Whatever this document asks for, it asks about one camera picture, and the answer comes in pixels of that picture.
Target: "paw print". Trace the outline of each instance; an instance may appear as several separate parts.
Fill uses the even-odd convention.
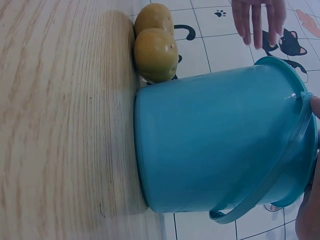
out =
[[[217,15],[218,18],[225,17],[227,15],[227,13],[223,10],[217,10],[214,14]]]

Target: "bucket handle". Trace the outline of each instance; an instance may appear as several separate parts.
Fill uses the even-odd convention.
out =
[[[231,210],[227,214],[224,214],[221,211],[210,210],[210,219],[219,224],[228,224],[237,220],[252,208],[254,208],[277,182],[281,173],[283,172],[283,167],[285,166],[284,163],[291,161],[293,156],[295,155],[297,146],[303,140],[312,117],[312,110],[310,107],[310,99],[312,97],[312,93],[301,92],[300,97],[302,98],[302,109],[298,117],[297,125],[291,132],[288,143],[286,144],[284,150],[281,152],[277,161],[275,161],[273,167],[263,178],[260,184],[233,210]]]

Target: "wooden surface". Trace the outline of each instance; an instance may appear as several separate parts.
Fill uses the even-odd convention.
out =
[[[161,240],[136,170],[132,0],[0,0],[0,239]]]

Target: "cat print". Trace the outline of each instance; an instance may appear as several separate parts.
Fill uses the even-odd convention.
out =
[[[297,9],[296,14],[300,21],[302,21],[302,26],[308,30],[312,35],[320,38],[320,29],[317,27],[315,20],[308,14],[303,13],[301,10]]]
[[[298,42],[298,34],[295,31],[284,29],[283,37],[279,39],[278,44],[275,46],[270,46],[268,34],[268,32],[262,31],[262,49],[265,51],[267,56],[273,56],[272,52],[277,49],[280,49],[282,53],[288,56],[303,56],[308,53],[304,47],[300,46]],[[293,67],[296,72],[307,74],[306,69],[300,63],[289,59],[281,59]]]
[[[188,31],[188,35],[186,36],[185,39],[189,40],[189,41],[192,41],[193,39],[196,38],[196,31],[191,27],[191,26],[188,26],[188,25],[174,25],[174,29],[185,29]],[[182,56],[179,54],[179,61],[178,61],[178,64],[182,61]],[[174,79],[178,79],[177,75],[174,75],[174,77],[172,78],[172,80]]]

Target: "bucket rim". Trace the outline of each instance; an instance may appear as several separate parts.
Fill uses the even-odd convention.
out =
[[[254,64],[256,65],[270,65],[273,67],[278,67],[281,68],[281,70],[283,72],[285,72],[286,74],[291,76],[291,80],[294,81],[293,83],[300,88],[300,92],[307,92],[307,87],[304,84],[304,82],[301,80],[300,76],[297,74],[297,72],[289,65],[287,64],[285,61],[274,57],[274,56],[265,56],[260,58],[258,61],[255,62]],[[303,186],[307,187],[312,179],[312,175],[314,172],[314,166],[316,164],[317,161],[317,150],[318,150],[318,125],[317,125],[317,119],[316,116],[313,114],[312,118],[310,120],[310,123],[312,124],[313,128],[314,128],[314,138],[312,138],[313,140],[313,145],[312,145],[312,150],[315,150],[314,153],[312,154],[312,159],[310,161],[308,161],[307,163],[309,163],[308,166],[308,177],[305,178],[304,182],[303,182]],[[283,199],[277,201],[277,202],[272,202],[271,204],[275,207],[279,207],[279,208],[284,208],[287,207],[289,205],[291,205],[292,203],[294,203],[295,201],[297,201],[301,195],[304,193],[305,189],[299,189],[299,191],[296,191],[298,194],[290,194],[285,196]]]

